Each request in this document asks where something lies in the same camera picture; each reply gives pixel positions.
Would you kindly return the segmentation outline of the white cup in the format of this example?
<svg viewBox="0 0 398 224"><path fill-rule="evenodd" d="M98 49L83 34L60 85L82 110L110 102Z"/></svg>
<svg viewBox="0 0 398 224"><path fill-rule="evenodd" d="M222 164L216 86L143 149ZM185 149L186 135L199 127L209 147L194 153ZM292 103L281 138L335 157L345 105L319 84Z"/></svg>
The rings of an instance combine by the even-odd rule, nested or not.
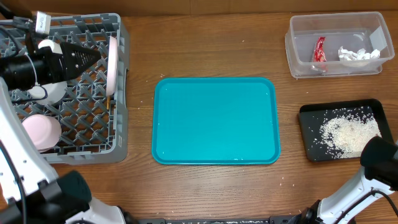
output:
<svg viewBox="0 0 398 224"><path fill-rule="evenodd" d="M50 47L53 53L63 54L60 44L58 44L52 40L45 39L45 40L40 41L38 44L38 48L42 49L44 47Z"/></svg>

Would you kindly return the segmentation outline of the white round plate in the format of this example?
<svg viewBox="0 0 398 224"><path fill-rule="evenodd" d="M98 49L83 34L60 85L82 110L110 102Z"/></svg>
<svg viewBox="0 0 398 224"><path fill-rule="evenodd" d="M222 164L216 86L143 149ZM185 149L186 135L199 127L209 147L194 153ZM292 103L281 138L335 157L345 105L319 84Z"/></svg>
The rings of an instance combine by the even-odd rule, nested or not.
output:
<svg viewBox="0 0 398 224"><path fill-rule="evenodd" d="M106 79L106 96L114 94L118 74L118 42L114 37L109 38L108 70Z"/></svg>

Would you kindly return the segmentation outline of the wooden chopstick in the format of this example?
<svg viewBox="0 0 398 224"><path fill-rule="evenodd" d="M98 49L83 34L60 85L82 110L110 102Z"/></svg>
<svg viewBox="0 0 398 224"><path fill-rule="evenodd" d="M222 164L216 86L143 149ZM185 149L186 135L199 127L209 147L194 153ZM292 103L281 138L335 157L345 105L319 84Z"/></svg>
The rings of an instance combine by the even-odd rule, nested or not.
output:
<svg viewBox="0 0 398 224"><path fill-rule="evenodd" d="M107 108L107 110L109 111L109 109L110 109L110 96L107 96L107 99L106 99L106 108Z"/></svg>

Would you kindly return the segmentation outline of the pink white bowl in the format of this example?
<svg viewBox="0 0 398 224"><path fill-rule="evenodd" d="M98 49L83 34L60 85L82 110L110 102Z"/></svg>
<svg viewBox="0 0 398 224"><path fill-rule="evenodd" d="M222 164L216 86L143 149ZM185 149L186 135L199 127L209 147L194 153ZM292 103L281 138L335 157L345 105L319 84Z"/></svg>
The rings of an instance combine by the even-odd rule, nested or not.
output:
<svg viewBox="0 0 398 224"><path fill-rule="evenodd" d="M62 133L57 119L42 114L29 116L23 120L22 125L39 152L55 147Z"/></svg>

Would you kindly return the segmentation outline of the red snack wrapper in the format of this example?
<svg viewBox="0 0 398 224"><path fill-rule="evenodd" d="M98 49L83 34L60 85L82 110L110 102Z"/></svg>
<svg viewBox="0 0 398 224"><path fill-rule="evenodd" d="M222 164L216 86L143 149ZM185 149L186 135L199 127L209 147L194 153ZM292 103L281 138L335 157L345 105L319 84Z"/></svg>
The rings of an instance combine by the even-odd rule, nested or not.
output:
<svg viewBox="0 0 398 224"><path fill-rule="evenodd" d="M312 63L315 63L315 65L312 65L312 68L318 72L327 71L327 67L324 64L326 62L326 54L323 49L323 44L325 43L325 39L326 37L318 38L312 54Z"/></svg>

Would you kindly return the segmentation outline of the white tissue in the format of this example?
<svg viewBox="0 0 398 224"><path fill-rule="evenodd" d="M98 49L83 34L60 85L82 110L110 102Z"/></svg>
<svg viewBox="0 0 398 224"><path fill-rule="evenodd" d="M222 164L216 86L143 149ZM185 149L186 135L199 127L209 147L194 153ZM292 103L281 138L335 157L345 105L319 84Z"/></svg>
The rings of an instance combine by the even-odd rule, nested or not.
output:
<svg viewBox="0 0 398 224"><path fill-rule="evenodd" d="M353 52L343 47L338 49L338 58L340 62L348 67L364 67L369 64L371 59L378 59L381 53L375 49L371 53L366 52L365 49L359 49L357 52Z"/></svg>

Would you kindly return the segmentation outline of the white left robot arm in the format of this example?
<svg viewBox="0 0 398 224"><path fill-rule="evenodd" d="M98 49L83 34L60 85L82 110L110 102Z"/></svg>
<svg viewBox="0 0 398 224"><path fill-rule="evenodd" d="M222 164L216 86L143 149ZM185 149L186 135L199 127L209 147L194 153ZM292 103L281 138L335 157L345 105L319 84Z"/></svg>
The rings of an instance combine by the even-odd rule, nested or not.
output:
<svg viewBox="0 0 398 224"><path fill-rule="evenodd" d="M32 55L1 59L1 187L14 223L133 223L129 213L92 197L84 178L73 171L59 177L22 126L10 91L74 80L94 66L99 51L69 42L62 53L50 47Z"/></svg>

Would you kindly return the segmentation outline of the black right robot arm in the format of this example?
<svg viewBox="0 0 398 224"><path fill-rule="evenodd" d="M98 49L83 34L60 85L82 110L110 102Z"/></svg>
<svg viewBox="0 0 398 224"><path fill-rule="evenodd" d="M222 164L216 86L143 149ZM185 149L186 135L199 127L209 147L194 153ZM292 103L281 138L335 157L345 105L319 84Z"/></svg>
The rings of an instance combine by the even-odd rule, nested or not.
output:
<svg viewBox="0 0 398 224"><path fill-rule="evenodd" d="M373 137L364 147L359 171L331 196L315 202L289 223L349 223L370 204L397 191L397 145Z"/></svg>

